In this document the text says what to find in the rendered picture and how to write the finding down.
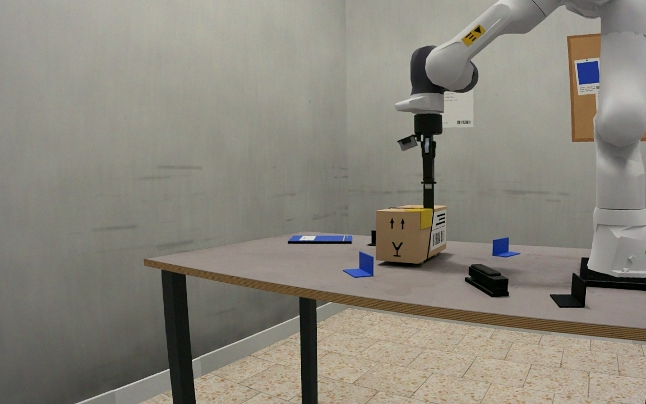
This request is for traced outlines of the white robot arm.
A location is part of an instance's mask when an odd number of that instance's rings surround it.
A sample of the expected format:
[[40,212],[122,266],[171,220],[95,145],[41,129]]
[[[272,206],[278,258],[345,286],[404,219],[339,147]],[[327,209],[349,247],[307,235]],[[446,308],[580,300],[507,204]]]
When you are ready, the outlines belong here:
[[476,54],[501,34],[528,33],[563,5],[586,19],[601,18],[599,108],[594,117],[596,207],[587,266],[617,278],[646,278],[640,151],[646,132],[645,0],[499,0],[448,43],[414,51],[411,99],[395,108],[444,113],[446,91],[464,94],[477,84],[478,69],[471,61]]

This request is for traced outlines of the blue notebook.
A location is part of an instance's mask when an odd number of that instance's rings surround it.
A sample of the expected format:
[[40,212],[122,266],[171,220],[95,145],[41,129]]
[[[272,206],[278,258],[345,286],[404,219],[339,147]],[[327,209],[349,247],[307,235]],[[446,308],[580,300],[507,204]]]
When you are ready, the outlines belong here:
[[292,236],[288,244],[294,245],[351,245],[352,236]]

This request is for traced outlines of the yellow flat panel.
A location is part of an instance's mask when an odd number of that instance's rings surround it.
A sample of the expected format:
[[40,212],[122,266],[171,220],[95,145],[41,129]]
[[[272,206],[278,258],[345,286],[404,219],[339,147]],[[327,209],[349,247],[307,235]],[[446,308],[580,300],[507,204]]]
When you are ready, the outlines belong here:
[[421,212],[421,229],[432,227],[432,209],[408,209],[405,212]]

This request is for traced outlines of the brown cardboard box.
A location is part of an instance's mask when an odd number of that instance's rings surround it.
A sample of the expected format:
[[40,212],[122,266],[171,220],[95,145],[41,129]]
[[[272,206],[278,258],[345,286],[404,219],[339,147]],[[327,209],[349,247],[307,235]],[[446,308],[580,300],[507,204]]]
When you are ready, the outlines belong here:
[[421,212],[405,210],[375,212],[376,260],[419,264],[446,249],[447,205],[434,205],[432,228],[421,229]]

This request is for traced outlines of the blue l-shaped bracket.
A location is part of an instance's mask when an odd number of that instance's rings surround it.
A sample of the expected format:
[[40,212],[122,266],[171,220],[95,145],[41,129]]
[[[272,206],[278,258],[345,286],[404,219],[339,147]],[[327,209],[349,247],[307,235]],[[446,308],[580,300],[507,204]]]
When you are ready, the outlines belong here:
[[509,237],[493,240],[492,256],[514,256],[520,255],[518,252],[509,251]]

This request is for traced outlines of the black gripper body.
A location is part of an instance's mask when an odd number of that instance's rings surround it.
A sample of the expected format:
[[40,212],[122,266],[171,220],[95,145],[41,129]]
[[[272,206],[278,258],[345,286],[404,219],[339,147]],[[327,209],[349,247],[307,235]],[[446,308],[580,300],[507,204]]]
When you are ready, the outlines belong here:
[[442,134],[442,115],[439,113],[419,113],[414,115],[414,133],[423,135],[423,144],[429,138],[432,145],[433,136]]

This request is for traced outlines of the blue l-shaped angle piece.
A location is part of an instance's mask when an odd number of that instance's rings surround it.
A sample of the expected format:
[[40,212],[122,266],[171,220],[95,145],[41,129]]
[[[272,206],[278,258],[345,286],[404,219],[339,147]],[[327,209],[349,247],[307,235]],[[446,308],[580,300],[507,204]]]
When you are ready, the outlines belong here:
[[345,273],[353,278],[373,277],[373,256],[359,252],[359,269],[343,269]]

